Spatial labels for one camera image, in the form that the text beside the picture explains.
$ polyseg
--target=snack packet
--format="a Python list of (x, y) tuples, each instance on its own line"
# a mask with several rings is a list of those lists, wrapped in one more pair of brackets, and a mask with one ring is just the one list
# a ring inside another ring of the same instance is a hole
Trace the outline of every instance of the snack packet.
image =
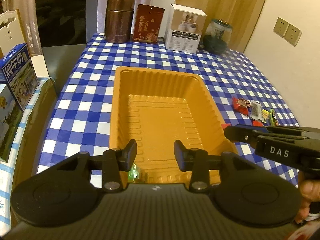
[(253, 125), (253, 126), (259, 126), (259, 127), (262, 127), (262, 126), (263, 126), (262, 122), (256, 121), (256, 120), (253, 120), (253, 121), (252, 121), (252, 125)]
[(239, 98), (239, 100), (240, 100), (241, 102), (245, 103), (245, 105), (246, 105), (247, 108), (250, 108), (250, 107), (251, 107), (251, 103), (250, 103), (249, 100), (244, 99), (244, 98)]
[(262, 105), (254, 100), (251, 100), (251, 114), (250, 118), (253, 120), (262, 121)]
[(262, 117), (263, 117), (263, 119), (261, 121), (266, 123), (267, 119), (269, 118), (269, 114), (270, 113), (266, 109), (262, 109)]
[(276, 112), (273, 109), (270, 109), (270, 125), (271, 126), (275, 126), (275, 125), (279, 125), (278, 120), (276, 119)]
[(241, 99), (237, 99), (235, 97), (232, 98), (232, 104), (233, 104), (233, 109), (241, 114), (244, 114), (246, 116), (249, 115), (249, 110), (246, 105), (246, 102)]
[(135, 163), (132, 165), (131, 170), (128, 172), (128, 182), (145, 183), (147, 181), (147, 174), (145, 171), (138, 167)]

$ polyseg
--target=screw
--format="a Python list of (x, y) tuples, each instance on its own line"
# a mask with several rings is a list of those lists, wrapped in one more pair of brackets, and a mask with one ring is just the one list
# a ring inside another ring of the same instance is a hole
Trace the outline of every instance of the screw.
[(115, 190), (120, 187), (120, 184), (116, 181), (109, 181), (104, 184), (106, 189)]
[(198, 189), (198, 190), (201, 190), (201, 189), (206, 189), (208, 187), (208, 185), (203, 182), (203, 181), (195, 181), (194, 183), (192, 183), (191, 185), (194, 189)]

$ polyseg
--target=electrical socket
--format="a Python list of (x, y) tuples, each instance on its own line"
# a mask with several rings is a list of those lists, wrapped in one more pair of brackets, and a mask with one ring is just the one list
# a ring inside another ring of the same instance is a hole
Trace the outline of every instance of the electrical socket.
[(296, 46), (301, 37), (301, 34), (302, 31), (300, 31), (297, 27), (294, 27), (292, 24), (289, 24), (288, 30), (285, 33), (284, 38), (293, 46)]
[(279, 34), (281, 37), (284, 36), (285, 32), (287, 31), (289, 26), (289, 23), (285, 21), (284, 19), (278, 18), (275, 27), (273, 28), (273, 31), (277, 34)]

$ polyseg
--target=brown metal canister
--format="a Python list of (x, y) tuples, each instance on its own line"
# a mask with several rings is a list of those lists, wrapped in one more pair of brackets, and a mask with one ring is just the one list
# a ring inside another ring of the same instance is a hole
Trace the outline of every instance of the brown metal canister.
[(130, 39), (135, 0), (108, 0), (104, 37), (110, 43)]

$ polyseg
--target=candy wrapper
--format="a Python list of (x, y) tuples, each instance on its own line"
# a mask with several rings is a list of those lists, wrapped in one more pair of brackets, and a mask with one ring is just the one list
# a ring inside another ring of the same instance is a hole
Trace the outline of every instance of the candy wrapper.
[(135, 163), (128, 172), (128, 182), (145, 183), (147, 181), (147, 174), (143, 169), (138, 167)]
[(263, 126), (262, 122), (259, 122), (259, 121), (256, 121), (256, 120), (253, 120), (253, 121), (252, 121), (252, 125), (253, 125), (253, 126), (259, 126), (259, 127), (262, 127), (262, 126)]
[(235, 97), (232, 98), (232, 104), (233, 104), (233, 109), (241, 114), (244, 114), (246, 116), (249, 115), (249, 110), (246, 105), (246, 102), (241, 99), (237, 99)]
[(228, 126), (231, 126), (231, 123), (223, 123), (221, 125), (222, 129), (224, 130), (225, 128), (227, 128)]
[(269, 118), (269, 112), (265, 109), (262, 109), (262, 122), (266, 123), (267, 122), (267, 119)]
[(250, 108), (250, 107), (251, 107), (251, 103), (250, 103), (249, 100), (244, 99), (244, 98), (239, 98), (239, 100), (241, 100), (243, 103), (245, 103), (245, 105), (246, 105), (247, 108)]
[(320, 222), (312, 221), (300, 227), (296, 231), (287, 236), (284, 240), (309, 240), (320, 239)]
[(253, 120), (260, 120), (262, 121), (262, 105), (259, 104), (258, 102), (251, 100), (251, 114), (250, 118)]
[(276, 126), (279, 125), (278, 120), (276, 119), (276, 112), (273, 109), (270, 109), (270, 125), (271, 126)]

